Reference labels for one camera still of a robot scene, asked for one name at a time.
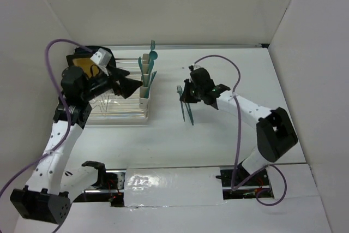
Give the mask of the small teal fork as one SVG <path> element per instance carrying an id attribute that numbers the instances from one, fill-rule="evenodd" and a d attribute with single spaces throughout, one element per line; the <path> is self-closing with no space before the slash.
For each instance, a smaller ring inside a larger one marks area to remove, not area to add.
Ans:
<path id="1" fill-rule="evenodd" d="M 179 94 L 179 97 L 181 97 L 181 95 L 182 95 L 182 87 L 180 85 L 177 85 L 177 93 Z M 179 100 L 179 102 L 180 102 L 180 107 L 181 107 L 181 111 L 182 111 L 183 121 L 185 122 L 185 113 L 184 113 L 183 102 L 181 100 Z"/>

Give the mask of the teal spoon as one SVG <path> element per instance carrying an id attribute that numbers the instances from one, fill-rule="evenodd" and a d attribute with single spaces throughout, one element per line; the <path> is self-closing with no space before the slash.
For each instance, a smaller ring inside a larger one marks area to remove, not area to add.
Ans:
<path id="1" fill-rule="evenodd" d="M 149 61 L 152 59 L 153 61 L 155 61 L 158 58 L 158 54 L 156 51 L 150 51 L 149 53 Z"/>
<path id="2" fill-rule="evenodd" d="M 193 115 L 192 115 L 192 110 L 191 110 L 190 104 L 185 103 L 185 106 L 186 106 L 186 109 L 187 109 L 187 112 L 188 112 L 188 115 L 189 115 L 189 119 L 190 119 L 191 125 L 193 126 L 194 125 L 194 118 L 193 118 Z"/>

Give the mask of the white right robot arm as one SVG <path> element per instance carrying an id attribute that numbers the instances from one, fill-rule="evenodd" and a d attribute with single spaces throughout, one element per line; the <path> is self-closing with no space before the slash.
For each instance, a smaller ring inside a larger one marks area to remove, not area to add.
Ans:
<path id="1" fill-rule="evenodd" d="M 270 109 L 255 104 L 233 93 L 228 86 L 216 85 L 205 68 L 191 66 L 190 78 L 184 83 L 180 101 L 187 104 L 202 101 L 255 128 L 257 146 L 238 165 L 240 183 L 252 184 L 257 178 L 257 170 L 275 163 L 298 143 L 296 131 L 285 109 Z"/>

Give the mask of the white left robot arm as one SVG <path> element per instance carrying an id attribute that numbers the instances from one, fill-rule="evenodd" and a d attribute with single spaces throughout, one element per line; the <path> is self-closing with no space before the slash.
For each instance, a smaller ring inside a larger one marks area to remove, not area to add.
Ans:
<path id="1" fill-rule="evenodd" d="M 10 196 L 22 218 L 61 225 L 72 202 L 85 189 L 100 189 L 107 184 L 105 164 L 101 162 L 88 160 L 74 172 L 66 165 L 91 113 L 90 101 L 109 90 L 128 98 L 143 85 L 128 75 L 128 71 L 115 67 L 99 70 L 95 76 L 88 76 L 77 66 L 63 70 L 59 104 L 43 156 L 25 186 L 14 189 Z"/>

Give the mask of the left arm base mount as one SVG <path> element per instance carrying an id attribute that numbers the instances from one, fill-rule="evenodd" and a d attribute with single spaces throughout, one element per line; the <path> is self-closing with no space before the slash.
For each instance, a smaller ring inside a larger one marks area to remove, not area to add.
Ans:
<path id="1" fill-rule="evenodd" d="M 124 207 L 125 170 L 108 171 L 105 164 L 93 161 L 84 162 L 82 167 L 94 168 L 97 179 L 74 202 L 108 202 L 111 207 Z"/>

